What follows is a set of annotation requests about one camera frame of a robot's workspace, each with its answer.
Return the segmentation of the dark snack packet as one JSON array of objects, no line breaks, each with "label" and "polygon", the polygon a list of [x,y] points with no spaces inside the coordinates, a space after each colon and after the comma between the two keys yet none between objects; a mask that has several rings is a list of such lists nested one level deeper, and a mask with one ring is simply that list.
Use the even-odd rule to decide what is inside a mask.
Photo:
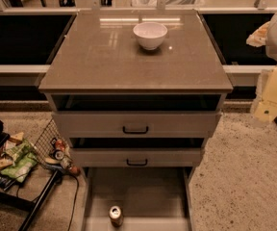
[{"label": "dark snack packet", "polygon": [[6,191],[7,189],[9,189],[14,183],[15,183],[14,179],[0,173],[0,188],[3,191]]}]

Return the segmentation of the white ceramic bowl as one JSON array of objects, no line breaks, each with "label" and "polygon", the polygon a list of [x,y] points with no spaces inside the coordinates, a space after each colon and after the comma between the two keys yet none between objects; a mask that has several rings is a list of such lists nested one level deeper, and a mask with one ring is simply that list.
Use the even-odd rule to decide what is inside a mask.
[{"label": "white ceramic bowl", "polygon": [[138,44],[146,50],[157,49],[165,39],[167,28],[158,22],[142,22],[133,28]]}]

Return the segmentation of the green snack bag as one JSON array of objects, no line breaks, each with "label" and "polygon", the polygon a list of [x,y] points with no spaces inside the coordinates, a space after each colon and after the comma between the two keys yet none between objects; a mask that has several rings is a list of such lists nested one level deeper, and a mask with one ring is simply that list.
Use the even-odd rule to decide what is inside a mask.
[{"label": "green snack bag", "polygon": [[6,149],[4,154],[12,159],[12,164],[2,169],[1,174],[19,183],[24,182],[29,172],[38,163],[34,148],[27,140],[24,140],[20,145]]}]

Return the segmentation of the open bottom drawer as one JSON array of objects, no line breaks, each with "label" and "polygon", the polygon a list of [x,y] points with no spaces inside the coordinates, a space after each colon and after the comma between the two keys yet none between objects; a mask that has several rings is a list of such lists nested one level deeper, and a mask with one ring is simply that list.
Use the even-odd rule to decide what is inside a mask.
[{"label": "open bottom drawer", "polygon": [[[111,224],[119,206],[123,223]],[[95,167],[87,174],[82,231],[194,231],[189,171],[182,167]]]}]

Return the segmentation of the grey drawer cabinet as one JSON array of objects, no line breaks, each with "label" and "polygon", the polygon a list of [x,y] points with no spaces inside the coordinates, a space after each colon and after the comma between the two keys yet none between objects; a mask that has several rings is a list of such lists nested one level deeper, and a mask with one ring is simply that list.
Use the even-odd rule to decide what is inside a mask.
[{"label": "grey drawer cabinet", "polygon": [[[168,32],[154,50],[133,33]],[[79,13],[40,84],[52,112],[215,112],[232,85],[195,11]],[[69,148],[190,149],[207,138],[64,138]]]}]

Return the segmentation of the red soda can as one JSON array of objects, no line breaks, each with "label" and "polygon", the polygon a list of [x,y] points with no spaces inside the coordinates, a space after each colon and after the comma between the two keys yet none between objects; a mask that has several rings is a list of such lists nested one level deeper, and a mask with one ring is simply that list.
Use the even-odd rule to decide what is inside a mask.
[{"label": "red soda can", "polygon": [[56,150],[61,150],[62,152],[65,152],[65,144],[62,140],[56,140],[54,143],[54,148]]}]

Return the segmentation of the brown bottle in basket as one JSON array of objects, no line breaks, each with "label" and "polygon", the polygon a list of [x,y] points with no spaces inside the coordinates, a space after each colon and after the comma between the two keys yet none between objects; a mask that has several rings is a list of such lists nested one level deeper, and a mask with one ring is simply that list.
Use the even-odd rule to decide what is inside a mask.
[{"label": "brown bottle in basket", "polygon": [[68,157],[64,157],[61,160],[61,166],[66,172],[74,176],[78,176],[81,173],[81,170],[78,167],[76,167],[73,164],[72,160]]}]

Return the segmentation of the orange soda can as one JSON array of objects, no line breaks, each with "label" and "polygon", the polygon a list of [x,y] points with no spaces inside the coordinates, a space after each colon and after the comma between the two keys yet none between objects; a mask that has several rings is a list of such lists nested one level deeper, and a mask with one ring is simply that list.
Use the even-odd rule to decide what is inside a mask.
[{"label": "orange soda can", "polygon": [[109,218],[113,226],[121,226],[123,223],[122,209],[119,206],[112,206],[109,211]]}]

